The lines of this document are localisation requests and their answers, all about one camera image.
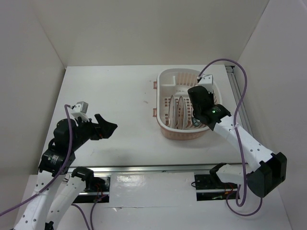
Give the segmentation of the aluminium right side rail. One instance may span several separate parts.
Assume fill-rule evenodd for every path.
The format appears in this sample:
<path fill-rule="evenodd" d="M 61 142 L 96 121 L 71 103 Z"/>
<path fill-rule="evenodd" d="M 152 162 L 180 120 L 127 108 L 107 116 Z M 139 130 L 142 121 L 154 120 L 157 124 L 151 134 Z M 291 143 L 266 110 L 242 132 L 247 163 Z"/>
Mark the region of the aluminium right side rail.
<path fill-rule="evenodd" d="M 231 88 L 232 88 L 232 92 L 233 92 L 236 104 L 238 104 L 239 100 L 241 98 L 241 90 L 240 90 L 238 82 L 236 80 L 235 66 L 226 66 L 225 68 L 226 68 L 226 72 L 227 72 L 227 75 L 228 75 L 228 78 L 229 78 L 229 81 L 230 81 L 230 85 L 231 85 Z M 242 127 L 249 134 L 253 135 L 244 103 L 241 103 L 241 106 L 240 106 L 239 111 L 238 111 L 237 120 L 239 120 L 239 119 L 241 121 L 240 123 L 241 123 Z"/>

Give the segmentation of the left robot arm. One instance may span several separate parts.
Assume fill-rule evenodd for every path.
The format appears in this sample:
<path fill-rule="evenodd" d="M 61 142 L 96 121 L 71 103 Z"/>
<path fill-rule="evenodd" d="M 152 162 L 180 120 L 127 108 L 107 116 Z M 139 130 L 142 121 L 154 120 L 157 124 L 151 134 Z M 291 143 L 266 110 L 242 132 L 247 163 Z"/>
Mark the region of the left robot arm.
<path fill-rule="evenodd" d="M 96 123 L 62 119 L 57 123 L 53 139 L 41 157 L 37 181 L 33 191 L 34 198 L 14 226 L 15 230 L 55 230 L 61 219 L 73 204 L 79 193 L 96 192 L 103 195 L 109 190 L 107 179 L 94 176 L 94 172 L 85 167 L 75 168 L 65 187 L 58 192 L 62 181 L 75 160 L 75 151 L 88 140 L 100 140 L 111 137 L 118 127 L 95 114 Z"/>

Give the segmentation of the plate with green rim band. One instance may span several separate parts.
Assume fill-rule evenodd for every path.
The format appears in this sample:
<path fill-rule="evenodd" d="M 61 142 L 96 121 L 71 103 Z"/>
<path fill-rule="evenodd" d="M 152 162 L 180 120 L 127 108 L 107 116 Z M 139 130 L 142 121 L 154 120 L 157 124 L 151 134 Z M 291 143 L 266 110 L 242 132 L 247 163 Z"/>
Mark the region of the plate with green rim band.
<path fill-rule="evenodd" d="M 195 117 L 192 117 L 191 121 L 194 127 L 199 127 L 202 124 L 201 121 L 196 119 Z"/>

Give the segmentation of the aluminium rail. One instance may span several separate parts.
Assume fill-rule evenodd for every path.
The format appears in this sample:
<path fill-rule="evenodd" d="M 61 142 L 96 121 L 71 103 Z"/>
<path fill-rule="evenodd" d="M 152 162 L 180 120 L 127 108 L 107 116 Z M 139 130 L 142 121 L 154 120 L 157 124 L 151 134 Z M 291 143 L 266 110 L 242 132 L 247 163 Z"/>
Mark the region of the aluminium rail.
<path fill-rule="evenodd" d="M 232 88 L 232 92 L 233 92 L 236 104 L 238 104 L 239 100 L 241 98 L 241 90 L 240 90 L 238 82 L 236 80 L 235 66 L 226 66 L 225 68 L 226 68 L 226 72 L 227 72 L 227 75 L 228 75 L 228 78 L 229 78 L 229 81 L 230 81 L 230 85 L 231 85 L 231 88 Z M 239 111 L 238 111 L 237 120 L 239 120 L 239 119 L 241 121 L 240 123 L 241 123 L 242 127 L 249 134 L 253 135 L 244 103 L 241 103 L 241 106 L 240 106 Z"/>
<path fill-rule="evenodd" d="M 143 166 L 99 166 L 86 168 L 94 173 L 169 173 L 169 172 L 197 172 L 209 171 L 217 164 L 180 164 L 180 165 L 143 165 Z"/>

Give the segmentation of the aluminium front rail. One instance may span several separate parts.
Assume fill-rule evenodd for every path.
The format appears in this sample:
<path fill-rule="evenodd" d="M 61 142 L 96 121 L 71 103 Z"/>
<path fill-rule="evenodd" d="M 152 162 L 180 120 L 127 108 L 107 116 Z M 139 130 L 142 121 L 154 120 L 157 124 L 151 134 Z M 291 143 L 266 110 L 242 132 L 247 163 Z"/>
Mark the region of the aluminium front rail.
<path fill-rule="evenodd" d="M 197 172 L 209 171 L 217 164 L 180 164 L 180 165 L 143 165 L 143 166 L 99 166 L 86 168 L 94 173 L 169 173 L 169 172 Z"/>

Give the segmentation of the white and pink dish rack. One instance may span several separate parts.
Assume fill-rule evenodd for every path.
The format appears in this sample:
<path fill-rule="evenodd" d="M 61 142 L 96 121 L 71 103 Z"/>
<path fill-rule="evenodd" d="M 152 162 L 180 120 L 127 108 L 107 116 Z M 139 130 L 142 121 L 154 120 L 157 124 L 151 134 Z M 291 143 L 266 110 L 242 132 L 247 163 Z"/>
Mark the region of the white and pink dish rack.
<path fill-rule="evenodd" d="M 209 128 L 192 122 L 193 107 L 188 89 L 197 85 L 199 71 L 173 68 L 162 71 L 154 82 L 156 117 L 162 135 L 171 140 L 192 140 L 202 137 Z"/>

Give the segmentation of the plate with red characters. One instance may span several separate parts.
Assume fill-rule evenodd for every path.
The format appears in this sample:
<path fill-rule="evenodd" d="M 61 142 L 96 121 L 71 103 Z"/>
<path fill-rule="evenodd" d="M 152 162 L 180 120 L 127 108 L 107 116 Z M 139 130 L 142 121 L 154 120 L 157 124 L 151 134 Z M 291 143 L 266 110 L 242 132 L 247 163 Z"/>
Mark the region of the plate with red characters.
<path fill-rule="evenodd" d="M 169 109 L 168 109 L 168 122 L 170 128 L 175 128 L 177 123 L 177 104 L 173 95 L 170 97 Z"/>

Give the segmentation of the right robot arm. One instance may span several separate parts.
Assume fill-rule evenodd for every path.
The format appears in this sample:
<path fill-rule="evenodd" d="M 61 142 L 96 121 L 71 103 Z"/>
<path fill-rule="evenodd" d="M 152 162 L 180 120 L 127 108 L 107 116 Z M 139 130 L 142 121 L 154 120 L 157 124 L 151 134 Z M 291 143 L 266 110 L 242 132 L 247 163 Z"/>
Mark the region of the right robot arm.
<path fill-rule="evenodd" d="M 215 188 L 225 183 L 246 184 L 251 192 L 264 198 L 286 178 L 286 156 L 275 154 L 261 145 L 243 127 L 234 121 L 221 104 L 214 104 L 203 86 L 188 89 L 193 117 L 227 140 L 244 157 L 242 166 L 220 163 L 210 171 L 209 182 Z"/>

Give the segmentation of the plate with orange sunburst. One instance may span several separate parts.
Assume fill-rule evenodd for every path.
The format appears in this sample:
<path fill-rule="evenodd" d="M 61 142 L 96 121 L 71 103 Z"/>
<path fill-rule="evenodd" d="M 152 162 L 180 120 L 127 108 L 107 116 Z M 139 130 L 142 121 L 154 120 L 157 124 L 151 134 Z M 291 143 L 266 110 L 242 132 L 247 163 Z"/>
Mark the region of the plate with orange sunburst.
<path fill-rule="evenodd" d="M 177 129 L 183 129 L 184 115 L 184 99 L 182 96 L 180 96 L 177 104 Z"/>

